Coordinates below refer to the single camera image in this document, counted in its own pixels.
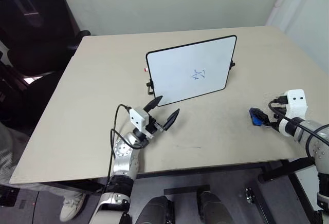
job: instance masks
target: blue object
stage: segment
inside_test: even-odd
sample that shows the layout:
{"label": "blue object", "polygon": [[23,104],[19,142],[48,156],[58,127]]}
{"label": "blue object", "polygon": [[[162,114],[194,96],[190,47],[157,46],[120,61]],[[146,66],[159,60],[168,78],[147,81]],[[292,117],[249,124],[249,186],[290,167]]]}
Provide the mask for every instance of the blue object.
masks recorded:
{"label": "blue object", "polygon": [[257,118],[257,116],[254,113],[254,111],[256,111],[256,108],[249,109],[249,113],[250,113],[250,116],[251,116],[252,124],[253,125],[257,125],[257,126],[261,126],[263,124],[263,121],[260,120],[259,118]]}

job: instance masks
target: sneaker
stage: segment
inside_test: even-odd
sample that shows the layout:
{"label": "sneaker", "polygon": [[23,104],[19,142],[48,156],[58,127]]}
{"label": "sneaker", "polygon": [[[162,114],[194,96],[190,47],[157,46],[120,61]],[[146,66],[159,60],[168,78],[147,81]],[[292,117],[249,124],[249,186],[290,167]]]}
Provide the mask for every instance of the sneaker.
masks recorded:
{"label": "sneaker", "polygon": [[73,199],[64,199],[60,221],[66,222],[73,219],[81,209],[85,197],[86,194],[81,194],[81,196]]}

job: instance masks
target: wooden table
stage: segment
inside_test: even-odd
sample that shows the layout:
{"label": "wooden table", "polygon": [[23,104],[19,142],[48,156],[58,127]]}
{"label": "wooden table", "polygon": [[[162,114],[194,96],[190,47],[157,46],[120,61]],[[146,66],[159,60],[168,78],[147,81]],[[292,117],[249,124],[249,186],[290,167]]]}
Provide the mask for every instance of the wooden table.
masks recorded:
{"label": "wooden table", "polygon": [[[129,35],[87,36],[67,66],[11,183],[98,178],[107,175],[109,130],[123,103],[144,106],[149,74],[145,54],[226,35],[237,35],[224,90],[151,111],[176,123],[140,154],[140,172],[262,162],[304,157],[305,149],[273,129],[253,126],[251,107],[272,114],[267,103],[289,89],[306,94],[306,117],[329,121],[329,79],[318,65],[275,27],[245,27]],[[118,128],[132,129],[126,112]]]}

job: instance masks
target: person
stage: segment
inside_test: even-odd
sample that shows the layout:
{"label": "person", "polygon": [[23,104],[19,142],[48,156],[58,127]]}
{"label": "person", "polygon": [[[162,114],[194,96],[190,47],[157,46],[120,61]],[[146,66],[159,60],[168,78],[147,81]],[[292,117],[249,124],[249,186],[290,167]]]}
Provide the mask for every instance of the person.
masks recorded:
{"label": "person", "polygon": [[60,221],[66,222],[73,219],[81,209],[85,194],[56,188],[40,183],[10,184],[18,161],[28,143],[29,137],[21,132],[7,128],[0,123],[0,184],[34,191],[48,191],[57,196],[64,197],[63,207],[60,213]]}

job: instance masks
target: whiteboard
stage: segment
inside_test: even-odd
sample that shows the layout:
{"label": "whiteboard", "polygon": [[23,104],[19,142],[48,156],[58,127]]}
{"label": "whiteboard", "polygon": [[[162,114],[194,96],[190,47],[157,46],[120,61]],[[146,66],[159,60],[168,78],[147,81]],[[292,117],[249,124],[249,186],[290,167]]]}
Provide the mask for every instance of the whiteboard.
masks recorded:
{"label": "whiteboard", "polygon": [[235,43],[230,35],[147,53],[159,106],[224,89]]}

